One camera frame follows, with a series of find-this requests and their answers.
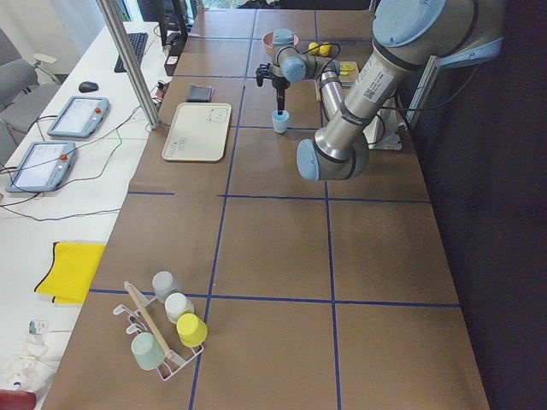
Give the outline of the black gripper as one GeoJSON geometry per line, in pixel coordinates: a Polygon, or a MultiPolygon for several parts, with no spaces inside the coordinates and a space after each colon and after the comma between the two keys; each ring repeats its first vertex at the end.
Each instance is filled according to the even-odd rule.
{"type": "Polygon", "coordinates": [[[289,81],[284,77],[274,76],[272,86],[276,89],[277,114],[282,115],[285,110],[285,90],[289,88],[289,81]]]}

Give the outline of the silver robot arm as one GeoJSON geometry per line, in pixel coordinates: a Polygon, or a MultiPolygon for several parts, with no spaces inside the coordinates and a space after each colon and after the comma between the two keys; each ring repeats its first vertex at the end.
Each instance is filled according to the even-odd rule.
{"type": "Polygon", "coordinates": [[[373,20],[373,53],[348,93],[326,109],[328,123],[297,146],[307,180],[345,180],[368,164],[364,130],[399,83],[431,56],[439,67],[495,58],[503,42],[504,1],[383,1],[373,20]]]}

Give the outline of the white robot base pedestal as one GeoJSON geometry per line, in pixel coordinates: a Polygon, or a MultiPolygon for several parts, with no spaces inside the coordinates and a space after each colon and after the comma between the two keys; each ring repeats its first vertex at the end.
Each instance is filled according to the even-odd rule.
{"type": "Polygon", "coordinates": [[[365,128],[364,135],[370,149],[396,150],[402,149],[398,133],[400,120],[395,110],[395,97],[390,97],[385,108],[378,111],[373,121],[365,128]]]}

